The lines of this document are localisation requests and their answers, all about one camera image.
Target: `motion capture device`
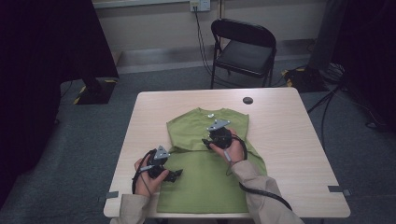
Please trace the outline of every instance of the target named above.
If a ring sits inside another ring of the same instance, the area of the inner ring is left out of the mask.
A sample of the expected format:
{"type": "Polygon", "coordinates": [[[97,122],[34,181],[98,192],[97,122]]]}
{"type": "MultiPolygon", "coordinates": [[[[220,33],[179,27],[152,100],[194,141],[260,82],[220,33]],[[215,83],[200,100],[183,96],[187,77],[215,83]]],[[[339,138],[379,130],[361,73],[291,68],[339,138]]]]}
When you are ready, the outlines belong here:
{"type": "Polygon", "coordinates": [[[211,143],[222,149],[226,149],[231,145],[233,136],[231,135],[230,130],[225,128],[225,126],[230,123],[231,122],[229,120],[215,119],[215,121],[206,128],[209,131],[209,137],[212,140],[209,141],[207,139],[202,139],[202,141],[208,149],[211,149],[209,146],[211,143]]]}
{"type": "MultiPolygon", "coordinates": [[[[140,172],[148,170],[149,177],[153,179],[157,178],[165,170],[163,165],[168,161],[168,157],[170,156],[171,154],[169,154],[162,146],[159,146],[158,149],[151,150],[148,166],[142,167],[140,172]]],[[[169,175],[164,181],[170,181],[174,183],[182,172],[183,170],[177,170],[175,172],[169,171],[169,175]]]]}
{"type": "MultiPolygon", "coordinates": [[[[168,161],[168,158],[170,156],[171,154],[169,154],[162,146],[159,146],[158,149],[154,148],[146,153],[146,155],[140,162],[139,167],[137,168],[136,174],[134,175],[132,182],[132,193],[134,194],[135,192],[136,181],[140,174],[147,171],[150,178],[157,178],[165,170],[164,165],[168,161]],[[149,156],[147,166],[142,167],[143,161],[146,159],[147,156],[149,156]]],[[[169,181],[174,183],[177,180],[177,177],[181,176],[182,172],[183,170],[177,170],[174,172],[169,171],[168,176],[163,181],[169,181]]]]}
{"type": "MultiPolygon", "coordinates": [[[[242,148],[244,149],[244,160],[248,159],[248,149],[245,144],[245,141],[242,140],[237,135],[231,134],[230,130],[225,128],[225,126],[230,123],[231,122],[229,120],[215,119],[215,122],[213,122],[212,125],[210,125],[208,128],[206,128],[210,132],[209,137],[212,139],[212,141],[209,141],[207,139],[202,139],[202,141],[204,142],[204,144],[206,145],[206,147],[208,149],[211,149],[211,147],[209,146],[209,144],[211,144],[211,143],[215,144],[219,148],[224,149],[224,155],[225,155],[227,161],[230,163],[229,169],[231,168],[232,161],[231,161],[230,155],[228,154],[228,152],[225,149],[227,149],[231,145],[231,142],[233,141],[233,139],[235,139],[241,143],[242,148]]],[[[271,192],[268,192],[265,190],[250,189],[250,188],[245,187],[241,183],[239,183],[239,188],[247,193],[258,194],[261,196],[270,197],[275,200],[278,200],[279,202],[283,203],[287,208],[289,208],[289,210],[292,210],[291,206],[289,205],[289,203],[286,200],[284,200],[282,197],[280,197],[274,193],[271,193],[271,192]]]]}

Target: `chair seat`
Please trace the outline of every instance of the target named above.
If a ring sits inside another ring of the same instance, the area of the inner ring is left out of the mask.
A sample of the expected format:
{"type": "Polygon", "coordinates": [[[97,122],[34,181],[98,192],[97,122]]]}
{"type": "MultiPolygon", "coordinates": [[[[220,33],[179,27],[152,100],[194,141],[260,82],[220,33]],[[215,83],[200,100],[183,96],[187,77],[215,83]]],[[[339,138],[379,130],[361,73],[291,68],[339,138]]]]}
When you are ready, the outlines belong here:
{"type": "Polygon", "coordinates": [[[270,66],[268,60],[272,54],[271,48],[249,45],[238,41],[231,41],[222,51],[216,60],[218,67],[244,73],[250,76],[264,77],[267,67],[270,66]]]}

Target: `hand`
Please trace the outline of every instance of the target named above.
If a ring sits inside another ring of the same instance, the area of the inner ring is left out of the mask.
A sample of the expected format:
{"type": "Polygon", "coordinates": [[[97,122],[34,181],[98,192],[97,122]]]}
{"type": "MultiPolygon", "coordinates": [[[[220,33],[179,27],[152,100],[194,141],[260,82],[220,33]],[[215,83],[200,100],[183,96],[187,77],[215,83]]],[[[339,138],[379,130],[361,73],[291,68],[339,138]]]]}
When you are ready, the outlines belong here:
{"type": "MultiPolygon", "coordinates": [[[[236,131],[234,129],[229,129],[232,135],[236,135],[236,131]]],[[[231,145],[226,148],[226,149],[222,149],[220,147],[217,147],[215,144],[211,143],[209,144],[209,146],[215,151],[217,152],[227,163],[230,163],[225,154],[224,151],[227,151],[228,155],[231,158],[231,165],[236,164],[239,161],[242,161],[244,159],[244,149],[241,145],[241,143],[236,140],[233,139],[231,142],[231,145]]]]}
{"type": "MultiPolygon", "coordinates": [[[[143,161],[142,167],[147,166],[148,159],[149,159],[149,156],[147,156],[146,159],[143,161]]],[[[137,171],[137,168],[139,167],[139,164],[142,160],[143,159],[139,159],[137,162],[134,163],[134,169],[136,171],[137,171]]],[[[168,176],[168,174],[169,174],[169,171],[164,170],[157,178],[152,179],[149,177],[149,174],[147,171],[142,172],[142,174],[140,174],[140,176],[137,178],[137,181],[136,181],[135,194],[150,197],[152,193],[157,191],[157,188],[161,185],[161,183],[168,176]]]]}

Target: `black curtain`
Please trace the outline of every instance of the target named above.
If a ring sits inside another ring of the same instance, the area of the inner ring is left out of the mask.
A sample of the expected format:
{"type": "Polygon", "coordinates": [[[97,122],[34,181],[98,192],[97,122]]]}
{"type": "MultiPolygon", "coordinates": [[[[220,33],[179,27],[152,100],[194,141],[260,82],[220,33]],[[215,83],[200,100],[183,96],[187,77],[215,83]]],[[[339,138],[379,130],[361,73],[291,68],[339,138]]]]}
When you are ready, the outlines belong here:
{"type": "Polygon", "coordinates": [[[367,103],[374,122],[396,131],[396,2],[349,0],[333,61],[367,103]]]}
{"type": "Polygon", "coordinates": [[[60,84],[118,74],[91,0],[0,4],[1,203],[45,149],[60,84]]]}

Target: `wall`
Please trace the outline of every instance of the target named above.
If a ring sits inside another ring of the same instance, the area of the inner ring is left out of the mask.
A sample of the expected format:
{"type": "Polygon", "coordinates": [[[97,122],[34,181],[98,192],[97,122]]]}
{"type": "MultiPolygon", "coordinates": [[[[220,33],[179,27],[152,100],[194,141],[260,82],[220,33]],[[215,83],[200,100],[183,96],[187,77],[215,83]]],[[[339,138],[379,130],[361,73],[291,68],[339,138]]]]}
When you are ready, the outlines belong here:
{"type": "MultiPolygon", "coordinates": [[[[96,12],[112,51],[198,46],[196,19],[188,1],[148,3],[102,8],[96,3],[96,12]]],[[[222,1],[222,17],[263,25],[278,41],[309,39],[317,37],[325,3],[325,0],[227,0],[222,1]]],[[[210,12],[198,13],[206,45],[214,42],[210,24],[219,16],[218,8],[219,1],[212,0],[210,12]]]]}

